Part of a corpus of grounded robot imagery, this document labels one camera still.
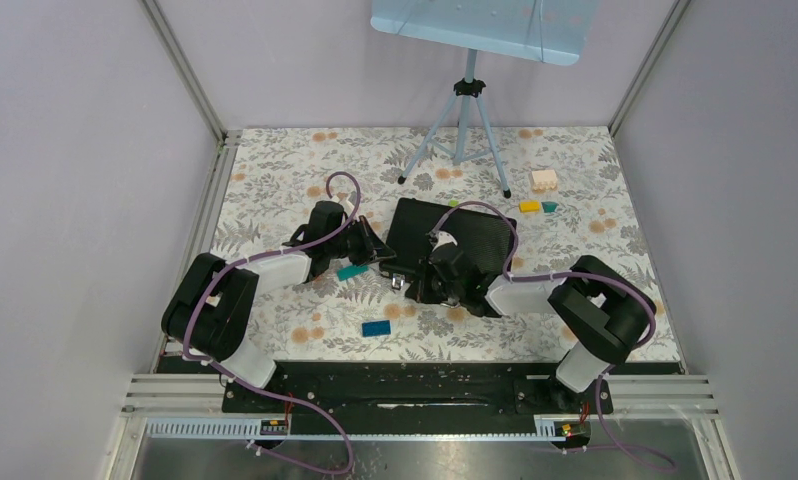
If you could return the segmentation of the blue lego brick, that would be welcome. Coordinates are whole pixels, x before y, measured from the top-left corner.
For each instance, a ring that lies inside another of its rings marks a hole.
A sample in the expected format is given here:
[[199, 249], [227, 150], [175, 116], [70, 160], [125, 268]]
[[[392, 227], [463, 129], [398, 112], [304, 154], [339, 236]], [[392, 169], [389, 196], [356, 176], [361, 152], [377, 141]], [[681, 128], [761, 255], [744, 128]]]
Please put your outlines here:
[[369, 321], [361, 325], [361, 333], [363, 338], [374, 338], [381, 336], [388, 336], [392, 332], [391, 322], [389, 320]]

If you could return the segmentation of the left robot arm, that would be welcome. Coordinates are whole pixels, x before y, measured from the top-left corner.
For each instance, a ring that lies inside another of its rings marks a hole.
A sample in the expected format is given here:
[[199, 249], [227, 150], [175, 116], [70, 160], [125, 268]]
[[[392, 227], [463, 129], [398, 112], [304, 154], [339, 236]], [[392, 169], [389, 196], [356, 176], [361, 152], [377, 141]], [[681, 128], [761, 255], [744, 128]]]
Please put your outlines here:
[[275, 361], [247, 339], [253, 302], [316, 279], [335, 259], [368, 266], [395, 258], [366, 217], [354, 218], [351, 212], [336, 201], [319, 201], [280, 251], [259, 254], [249, 263], [198, 255], [163, 313], [162, 332], [181, 342], [186, 357], [215, 363], [226, 376], [247, 382], [247, 398], [257, 408], [276, 409], [286, 387], [273, 376]]

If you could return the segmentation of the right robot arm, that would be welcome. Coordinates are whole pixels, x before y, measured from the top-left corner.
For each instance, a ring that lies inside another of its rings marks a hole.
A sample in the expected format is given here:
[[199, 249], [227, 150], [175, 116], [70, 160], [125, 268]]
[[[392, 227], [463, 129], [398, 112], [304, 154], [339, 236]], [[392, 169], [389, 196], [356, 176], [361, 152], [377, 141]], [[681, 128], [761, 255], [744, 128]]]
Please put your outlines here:
[[562, 272], [494, 274], [449, 243], [422, 261], [406, 295], [420, 304], [462, 307], [477, 317], [555, 313], [576, 337], [548, 386], [550, 402], [564, 412], [582, 405], [588, 387], [625, 363], [656, 329], [654, 302], [592, 255]]

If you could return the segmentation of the black poker case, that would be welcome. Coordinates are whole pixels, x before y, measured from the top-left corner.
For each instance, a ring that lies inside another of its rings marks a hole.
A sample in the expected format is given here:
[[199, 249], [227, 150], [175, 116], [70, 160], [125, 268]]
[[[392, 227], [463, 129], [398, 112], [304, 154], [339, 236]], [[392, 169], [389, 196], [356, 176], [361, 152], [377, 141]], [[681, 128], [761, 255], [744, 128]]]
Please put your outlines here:
[[379, 263], [386, 278], [411, 282], [438, 244], [451, 244], [482, 274], [499, 275], [515, 242], [517, 221], [494, 213], [468, 209], [450, 211], [447, 205], [413, 198], [398, 200], [386, 245], [395, 256]]

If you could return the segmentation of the teal rectangular block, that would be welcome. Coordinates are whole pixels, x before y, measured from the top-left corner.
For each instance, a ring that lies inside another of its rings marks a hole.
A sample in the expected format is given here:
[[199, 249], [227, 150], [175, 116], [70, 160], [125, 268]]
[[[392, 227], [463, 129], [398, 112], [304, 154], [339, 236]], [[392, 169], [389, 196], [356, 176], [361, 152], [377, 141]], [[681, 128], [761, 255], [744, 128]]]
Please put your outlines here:
[[364, 266], [364, 265], [361, 265], [361, 266], [349, 265], [349, 266], [345, 266], [343, 268], [340, 268], [336, 272], [336, 275], [337, 275], [337, 278], [338, 278], [339, 281], [344, 282], [344, 281], [348, 281], [348, 280], [350, 280], [352, 278], [355, 278], [357, 276], [363, 275], [368, 270], [369, 270], [368, 266]]

